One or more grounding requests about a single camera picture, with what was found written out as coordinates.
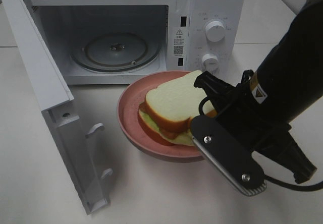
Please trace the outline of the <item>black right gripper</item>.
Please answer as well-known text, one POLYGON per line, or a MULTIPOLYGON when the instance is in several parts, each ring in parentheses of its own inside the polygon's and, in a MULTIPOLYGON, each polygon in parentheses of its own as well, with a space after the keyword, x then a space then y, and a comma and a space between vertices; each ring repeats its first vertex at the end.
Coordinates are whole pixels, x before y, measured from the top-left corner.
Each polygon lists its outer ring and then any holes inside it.
POLYGON ((211 94, 216 121, 230 136, 223 146, 248 157, 257 151, 290 170, 297 184, 311 179, 317 168, 290 135, 291 117, 284 103, 271 96, 258 103, 248 82, 232 86, 209 71, 197 76, 193 85, 211 94))

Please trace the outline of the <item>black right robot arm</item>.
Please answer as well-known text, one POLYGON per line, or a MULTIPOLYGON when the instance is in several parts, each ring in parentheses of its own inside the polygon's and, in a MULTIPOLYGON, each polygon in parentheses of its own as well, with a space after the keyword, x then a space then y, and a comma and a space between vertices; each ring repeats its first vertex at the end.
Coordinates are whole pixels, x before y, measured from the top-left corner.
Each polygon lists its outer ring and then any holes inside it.
POLYGON ((265 181, 296 191, 316 171, 290 135, 290 122, 322 97, 322 0, 307 0, 257 70, 232 86, 209 72, 194 82, 217 112, 190 125, 195 145, 236 188, 265 181))

